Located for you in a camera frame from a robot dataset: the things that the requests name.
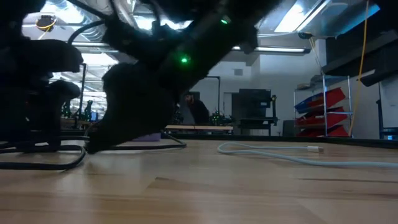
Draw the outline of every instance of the metal shelving rack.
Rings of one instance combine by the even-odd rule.
[[[349,116],[349,125],[351,125],[352,122],[352,115],[353,115],[353,110],[352,110],[352,105],[351,105],[351,83],[349,80],[349,76],[347,77],[337,77],[337,76],[331,76],[331,75],[321,75],[322,80],[317,80],[315,82],[311,82],[310,87],[308,88],[302,88],[302,89],[295,89],[294,90],[294,106],[297,104],[296,102],[296,92],[297,91],[312,91],[312,94],[314,95],[314,91],[322,88],[323,90],[323,116],[325,118],[325,137],[328,137],[328,116],[327,114],[348,114]],[[348,112],[327,112],[327,107],[326,107],[326,92],[328,91],[328,87],[334,84],[337,84],[339,82],[342,82],[347,79],[348,82],[348,105],[349,105],[349,111]],[[293,106],[294,109],[294,126],[295,126],[295,121],[297,119],[297,111],[295,107]]]

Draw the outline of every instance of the workbench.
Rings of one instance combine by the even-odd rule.
[[[82,166],[66,172],[2,170],[0,223],[389,224],[398,220],[398,170],[226,156],[216,151],[221,143],[188,140],[186,149],[176,151],[103,152],[89,155]],[[271,152],[321,161],[398,162],[398,151],[393,149],[311,145],[324,147],[325,152]],[[65,162],[76,156],[2,155],[1,160]]]

